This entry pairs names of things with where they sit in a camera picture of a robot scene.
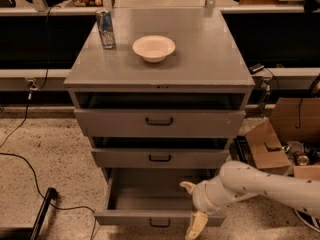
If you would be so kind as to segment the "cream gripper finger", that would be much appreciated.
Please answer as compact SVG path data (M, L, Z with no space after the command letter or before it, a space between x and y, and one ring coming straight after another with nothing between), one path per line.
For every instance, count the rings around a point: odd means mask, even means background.
M195 240L205 228L208 216L200 211L192 212L190 224L186 231L185 240Z
M196 187L194 183L188 181L181 182L180 186L183 187L189 194L192 194Z

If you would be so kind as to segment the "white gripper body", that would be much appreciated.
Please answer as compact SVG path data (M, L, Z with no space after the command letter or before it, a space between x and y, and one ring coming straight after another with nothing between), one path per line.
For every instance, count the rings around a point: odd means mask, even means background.
M192 199L196 209L207 215L212 215L224 205L229 204L234 197L234 192L228 190L220 178L205 180L194 188Z

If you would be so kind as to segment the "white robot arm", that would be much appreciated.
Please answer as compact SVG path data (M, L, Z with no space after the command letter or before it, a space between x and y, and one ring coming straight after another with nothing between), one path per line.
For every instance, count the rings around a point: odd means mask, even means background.
M183 181L180 186L192 196L196 208L191 213L185 239L195 240L223 206L262 195L294 210L320 218L320 182L276 175L258 170L240 161L223 164L219 174L198 184Z

